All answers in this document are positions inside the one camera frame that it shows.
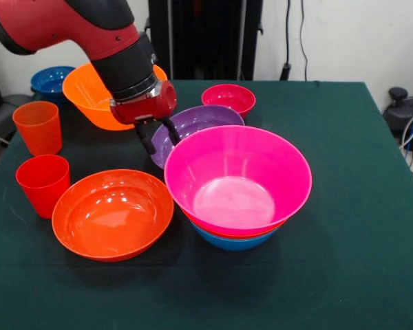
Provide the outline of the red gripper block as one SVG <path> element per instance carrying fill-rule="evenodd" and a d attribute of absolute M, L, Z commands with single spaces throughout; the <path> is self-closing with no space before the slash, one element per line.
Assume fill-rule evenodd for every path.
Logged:
<path fill-rule="evenodd" d="M 159 81 L 157 85 L 146 94 L 126 101 L 110 101 L 112 115 L 121 124 L 135 124 L 135 130 L 148 155 L 156 153 L 150 137 L 147 135 L 146 123 L 139 122 L 148 118 L 159 119 L 167 128 L 169 138 L 173 145 L 181 139 L 170 116 L 177 106 L 177 96 L 173 84 L 169 80 Z"/>

